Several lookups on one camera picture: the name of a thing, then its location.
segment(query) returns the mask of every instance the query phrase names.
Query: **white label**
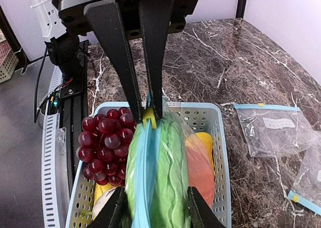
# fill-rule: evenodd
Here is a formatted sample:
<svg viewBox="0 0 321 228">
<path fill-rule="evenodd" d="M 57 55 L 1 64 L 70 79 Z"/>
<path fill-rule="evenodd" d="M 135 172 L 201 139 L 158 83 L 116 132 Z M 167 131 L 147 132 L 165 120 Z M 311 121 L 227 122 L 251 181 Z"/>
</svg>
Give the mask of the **white label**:
<svg viewBox="0 0 321 228">
<path fill-rule="evenodd" d="M 283 129 L 283 128 L 295 128 L 294 123 L 290 119 L 269 119 L 263 118 L 264 125 L 268 129 Z"/>
<path fill-rule="evenodd" d="M 316 178 L 319 182 L 321 182 L 321 170 L 319 170 L 319 172 L 317 173 L 317 178 Z"/>
</svg>

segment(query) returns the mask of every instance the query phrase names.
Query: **plastic basket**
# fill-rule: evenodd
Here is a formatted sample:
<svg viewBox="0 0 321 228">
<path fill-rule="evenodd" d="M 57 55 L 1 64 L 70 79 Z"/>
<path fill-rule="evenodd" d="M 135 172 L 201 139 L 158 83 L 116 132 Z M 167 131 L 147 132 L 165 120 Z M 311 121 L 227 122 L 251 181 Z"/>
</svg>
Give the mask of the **plastic basket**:
<svg viewBox="0 0 321 228">
<path fill-rule="evenodd" d="M 0 43 L 0 83 L 11 78 L 15 67 L 18 63 L 18 58 L 12 51 L 9 43 L 3 41 Z"/>
<path fill-rule="evenodd" d="M 207 132 L 212 135 L 216 184 L 212 211 L 225 227 L 232 227 L 230 175 L 220 109 L 211 103 L 168 102 L 168 104 L 195 132 Z M 122 106 L 128 106 L 128 103 L 105 102 L 96 109 L 95 115 L 106 114 L 108 110 Z M 84 165 L 83 162 L 79 162 L 70 198 L 66 228 L 87 227 L 91 222 L 90 216 L 79 217 L 81 213 L 91 211 L 95 191 L 95 181 L 87 180 L 82 175 Z"/>
</svg>

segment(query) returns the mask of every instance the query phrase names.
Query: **red grapes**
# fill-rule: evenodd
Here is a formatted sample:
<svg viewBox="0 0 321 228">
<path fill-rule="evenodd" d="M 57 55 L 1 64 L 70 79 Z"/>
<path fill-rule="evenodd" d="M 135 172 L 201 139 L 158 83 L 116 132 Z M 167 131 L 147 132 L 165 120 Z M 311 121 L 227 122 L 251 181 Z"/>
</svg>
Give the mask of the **red grapes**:
<svg viewBox="0 0 321 228">
<path fill-rule="evenodd" d="M 91 132 L 91 133 L 96 131 L 96 127 L 97 127 L 95 119 L 93 119 L 91 117 L 84 118 L 82 123 L 81 123 L 81 126 L 82 126 L 82 130 L 83 131 L 88 131 L 88 132 Z"/>
<path fill-rule="evenodd" d="M 108 113 L 106 114 L 108 119 L 119 119 L 120 114 L 116 109 L 111 109 L 108 111 Z"/>
<path fill-rule="evenodd" d="M 99 185 L 124 186 L 129 144 L 136 131 L 131 111 L 111 109 L 106 115 L 84 118 L 81 125 L 76 156 L 88 163 L 84 177 Z"/>
</svg>

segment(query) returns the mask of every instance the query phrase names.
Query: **zip lock bag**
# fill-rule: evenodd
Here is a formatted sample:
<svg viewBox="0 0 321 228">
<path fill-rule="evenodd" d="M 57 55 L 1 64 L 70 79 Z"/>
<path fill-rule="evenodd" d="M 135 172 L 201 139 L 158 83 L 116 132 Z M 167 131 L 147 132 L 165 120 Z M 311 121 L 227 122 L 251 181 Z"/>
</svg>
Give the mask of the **zip lock bag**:
<svg viewBox="0 0 321 228">
<path fill-rule="evenodd" d="M 308 149 L 288 199 L 321 215 L 321 138 Z"/>
<path fill-rule="evenodd" d="M 318 140 L 300 108 L 234 104 L 251 157 L 298 154 Z"/>
<path fill-rule="evenodd" d="M 147 107 L 144 124 L 137 125 L 129 146 L 123 227 L 190 227 L 190 180 L 207 204 L 213 204 L 214 175 L 206 148 L 197 137 L 190 138 L 195 136 L 190 127 L 164 105 L 161 121 Z"/>
</svg>

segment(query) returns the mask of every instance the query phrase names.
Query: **brown marble surface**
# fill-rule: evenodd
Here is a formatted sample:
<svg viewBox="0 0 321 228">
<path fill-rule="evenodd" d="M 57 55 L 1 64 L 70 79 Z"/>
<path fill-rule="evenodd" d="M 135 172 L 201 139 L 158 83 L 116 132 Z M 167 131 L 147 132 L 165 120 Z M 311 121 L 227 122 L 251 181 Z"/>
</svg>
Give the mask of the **brown marble surface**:
<svg viewBox="0 0 321 228">
<path fill-rule="evenodd" d="M 131 46 L 140 92 L 146 96 L 141 41 Z M 99 104 L 125 96 L 101 47 L 93 45 L 89 51 L 88 104 L 93 114 Z M 304 153 L 251 158 L 232 105 L 297 105 L 312 127 L 321 131 L 321 87 L 289 54 L 243 20 L 188 24 L 183 32 L 168 37 L 163 95 L 167 101 L 211 102 L 221 109 L 233 227 L 321 227 L 320 216 L 286 199 Z"/>
</svg>

